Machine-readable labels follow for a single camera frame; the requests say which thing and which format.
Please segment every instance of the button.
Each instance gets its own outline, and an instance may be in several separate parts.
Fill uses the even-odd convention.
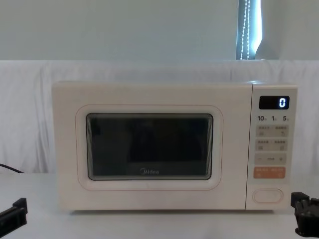
[[[253,200],[257,203],[278,203],[283,197],[279,189],[258,189],[253,193]]]
[[[255,167],[254,178],[285,178],[285,167]]]
[[[255,164],[257,165],[285,165],[287,156],[285,153],[256,153]]]
[[[256,151],[287,151],[288,141],[286,139],[257,139]]]
[[[272,137],[287,137],[289,132],[288,125],[273,125]]]
[[[288,137],[288,125],[258,125],[256,127],[257,137]]]
[[[258,125],[256,127],[257,137],[270,137],[272,136],[272,125]]]

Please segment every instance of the black cord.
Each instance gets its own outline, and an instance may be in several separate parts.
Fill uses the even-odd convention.
[[[15,168],[11,168],[11,167],[9,167],[9,166],[7,166],[7,165],[4,165],[4,164],[2,164],[2,163],[0,163],[0,167],[10,169],[10,170],[12,170],[12,171],[14,171],[14,172],[17,172],[17,173],[23,173],[23,172],[20,171],[20,170],[17,170],[17,169],[15,169]]]

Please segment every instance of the white cloth backdrop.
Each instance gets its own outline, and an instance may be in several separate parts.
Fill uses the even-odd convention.
[[[175,67],[0,61],[0,163],[24,172],[55,171],[51,85],[62,80],[295,83],[299,97],[293,173],[319,174],[319,61],[229,61]]]

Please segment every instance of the midea logo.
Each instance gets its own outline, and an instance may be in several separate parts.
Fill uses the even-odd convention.
[[[160,172],[158,170],[152,170],[147,168],[141,168],[140,174],[141,175],[158,175]]]

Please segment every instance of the number 0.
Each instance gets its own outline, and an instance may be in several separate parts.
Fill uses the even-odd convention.
[[[286,99],[285,98],[280,98],[279,100],[279,107],[283,108],[286,106]]]

